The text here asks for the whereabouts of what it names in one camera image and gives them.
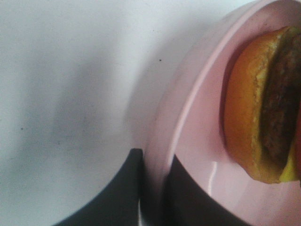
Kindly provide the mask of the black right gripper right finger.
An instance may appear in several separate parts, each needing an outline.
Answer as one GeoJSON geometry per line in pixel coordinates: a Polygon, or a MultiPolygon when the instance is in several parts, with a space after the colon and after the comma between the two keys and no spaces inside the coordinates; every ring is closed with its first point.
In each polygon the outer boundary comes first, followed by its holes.
{"type": "Polygon", "coordinates": [[[174,157],[167,177],[163,225],[165,226],[247,226],[207,193],[174,157]]]}

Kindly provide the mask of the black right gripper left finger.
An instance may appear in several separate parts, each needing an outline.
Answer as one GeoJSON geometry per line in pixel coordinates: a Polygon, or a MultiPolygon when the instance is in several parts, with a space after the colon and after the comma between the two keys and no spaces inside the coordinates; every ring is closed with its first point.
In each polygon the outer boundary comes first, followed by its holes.
{"type": "Polygon", "coordinates": [[[88,204],[58,226],[137,226],[143,151],[131,149],[112,181],[88,204]]]}

